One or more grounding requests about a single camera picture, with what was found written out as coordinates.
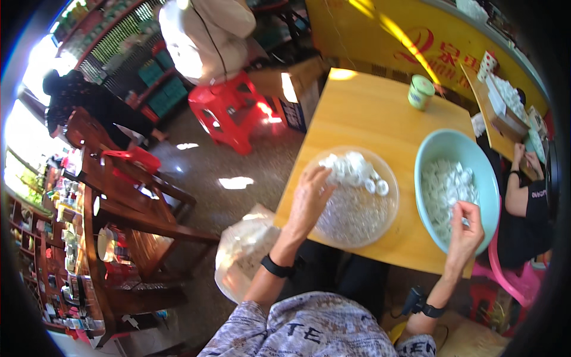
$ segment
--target white cup with red dots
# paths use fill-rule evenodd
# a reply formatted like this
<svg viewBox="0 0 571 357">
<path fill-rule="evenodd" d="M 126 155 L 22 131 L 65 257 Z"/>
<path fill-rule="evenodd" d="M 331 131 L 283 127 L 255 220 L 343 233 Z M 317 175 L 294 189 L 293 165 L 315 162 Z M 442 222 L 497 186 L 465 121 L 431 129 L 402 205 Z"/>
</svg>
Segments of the white cup with red dots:
<svg viewBox="0 0 571 357">
<path fill-rule="evenodd" d="M 480 70 L 478 71 L 477 75 L 478 80 L 483 83 L 486 80 L 486 77 L 490 73 L 494 72 L 494 69 L 496 68 L 497 65 L 498 65 L 498 60 L 496 59 L 494 52 L 486 51 L 484 53 L 482 62 L 480 62 Z"/>
</svg>

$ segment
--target woman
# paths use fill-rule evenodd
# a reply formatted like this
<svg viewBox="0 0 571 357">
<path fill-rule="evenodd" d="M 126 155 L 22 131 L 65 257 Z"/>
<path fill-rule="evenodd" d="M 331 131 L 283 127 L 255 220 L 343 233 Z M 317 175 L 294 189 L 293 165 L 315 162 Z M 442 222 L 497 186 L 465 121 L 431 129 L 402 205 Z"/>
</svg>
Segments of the woman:
<svg viewBox="0 0 571 357">
<path fill-rule="evenodd" d="M 437 318 L 424 312 L 412 315 L 396 348 L 381 330 L 370 309 L 333 292 L 315 291 L 321 282 L 304 294 L 276 302 L 287 291 L 287 284 L 301 275 L 292 268 L 298 250 L 321 215 L 334 186 L 326 186 L 331 169 L 317 167 L 301 175 L 294 193 L 288 223 L 262 262 L 244 301 L 234 310 L 199 356 L 435 356 L 430 336 Z M 462 217 L 469 227 L 462 224 Z M 426 303 L 444 308 L 466 263 L 473 258 L 484 239 L 478 206 L 458 202 L 454 207 L 452 237 L 444 266 L 444 275 L 436 283 Z M 293 279 L 284 276 L 291 274 Z M 354 285 L 354 290 L 361 290 Z"/>
<path fill-rule="evenodd" d="M 537 180 L 526 186 L 520 179 L 523 158 L 537 174 Z M 537 154 L 526 153 L 525 145 L 516 143 L 498 232 L 498 258 L 502 267 L 519 268 L 551 249 L 553 226 L 548 212 L 545 177 Z"/>
<path fill-rule="evenodd" d="M 83 107 L 105 128 L 111 140 L 123 150 L 132 148 L 131 138 L 115 124 L 138 132 L 144 137 L 153 136 L 158 141 L 167 135 L 155 129 L 154 123 L 145 115 L 133 110 L 107 89 L 85 81 L 81 72 L 71 70 L 60 77 L 56 70 L 43 80 L 43 91 L 51 96 L 46 113 L 46 126 L 52 138 L 62 133 L 71 113 Z"/>
</svg>

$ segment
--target black t-shirt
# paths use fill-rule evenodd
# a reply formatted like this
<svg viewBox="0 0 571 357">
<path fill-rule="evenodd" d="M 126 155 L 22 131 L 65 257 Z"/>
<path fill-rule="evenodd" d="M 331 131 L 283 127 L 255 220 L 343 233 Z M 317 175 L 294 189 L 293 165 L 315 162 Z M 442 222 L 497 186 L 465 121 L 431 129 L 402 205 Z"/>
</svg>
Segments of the black t-shirt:
<svg viewBox="0 0 571 357">
<path fill-rule="evenodd" d="M 545 180 L 528 186 L 525 218 L 510 215 L 502 204 L 498 232 L 498 257 L 503 268 L 517 268 L 551 248 L 553 226 L 549 223 Z"/>
</svg>

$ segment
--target finger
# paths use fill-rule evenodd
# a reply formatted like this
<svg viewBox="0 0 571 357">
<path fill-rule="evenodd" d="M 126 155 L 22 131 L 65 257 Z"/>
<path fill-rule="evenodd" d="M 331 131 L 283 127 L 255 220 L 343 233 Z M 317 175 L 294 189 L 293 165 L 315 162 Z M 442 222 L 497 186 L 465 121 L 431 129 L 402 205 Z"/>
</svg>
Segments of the finger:
<svg viewBox="0 0 571 357">
<path fill-rule="evenodd" d="M 325 186 L 325 180 L 327 180 L 329 175 L 331 175 L 331 172 L 333 172 L 332 169 L 326 169 L 315 174 L 315 177 L 312 180 L 315 186 L 319 188 Z"/>
<path fill-rule="evenodd" d="M 452 230 L 460 230 L 462 231 L 464 228 L 462 227 L 462 217 L 464 216 L 464 212 L 462 210 L 462 206 L 457 202 L 452 207 L 452 220 L 450 221 L 450 225 L 452 226 Z"/>
<path fill-rule="evenodd" d="M 474 224 L 481 224 L 480 221 L 480 208 L 470 202 L 466 201 L 458 201 L 457 202 L 464 212 L 464 216 L 467 218 L 468 222 L 470 223 L 470 228 L 472 228 L 472 223 Z"/>
<path fill-rule="evenodd" d="M 325 204 L 327 203 L 327 201 L 329 201 L 329 198 L 331 198 L 331 195 L 333 194 L 333 191 L 335 191 L 336 188 L 337 188 L 336 184 L 329 185 L 325 188 L 320 198 L 322 207 L 325 207 Z"/>
<path fill-rule="evenodd" d="M 305 181 L 311 181 L 313 180 L 313 178 L 315 177 L 315 175 L 317 175 L 319 172 L 327 170 L 326 167 L 323 166 L 316 166 L 310 170 L 307 171 L 307 174 L 305 175 Z"/>
</svg>

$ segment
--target yellow table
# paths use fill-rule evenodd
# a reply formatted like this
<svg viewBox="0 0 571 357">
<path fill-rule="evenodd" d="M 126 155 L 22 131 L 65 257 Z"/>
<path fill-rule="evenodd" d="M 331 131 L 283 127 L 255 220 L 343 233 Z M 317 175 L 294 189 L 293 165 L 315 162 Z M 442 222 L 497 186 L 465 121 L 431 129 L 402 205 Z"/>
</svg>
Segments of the yellow table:
<svg viewBox="0 0 571 357">
<path fill-rule="evenodd" d="M 474 97 L 476 97 L 478 107 L 480 107 L 480 112 L 484 118 L 484 124 L 486 125 L 486 134 L 488 135 L 490 148 L 492 148 L 492 150 L 498 154 L 501 154 L 504 158 L 513 162 L 513 146 L 515 143 L 508 137 L 502 136 L 500 132 L 492 126 L 489 120 L 489 113 L 493 113 L 493 108 L 490 101 L 487 100 L 489 92 L 488 86 L 478 80 L 476 77 L 476 71 L 471 68 L 467 68 L 462 63 L 460 64 L 460 67 L 462 67 L 462 71 L 464 71 L 464 75 L 466 76 L 466 79 L 470 83 L 470 87 L 474 92 Z M 521 160 L 520 169 L 531 180 L 537 180 L 536 172 L 527 167 L 525 158 Z"/>
<path fill-rule="evenodd" d="M 401 267 L 442 274 L 446 254 L 433 242 L 416 209 L 416 153 L 424 138 L 435 130 L 455 129 L 470 138 L 474 138 L 474 131 L 465 109 L 434 97 L 426 112 L 418 111 L 408 103 L 407 93 L 408 85 L 403 83 L 331 69 L 274 225 L 282 227 L 287 222 L 293 191 L 309 161 L 331 147 L 360 146 L 382 157 L 395 173 L 400 207 L 393 225 L 377 242 L 347 251 Z M 309 238 L 319 241 L 312 234 Z M 473 261 L 464 270 L 464 277 L 471 276 L 472 268 Z"/>
</svg>

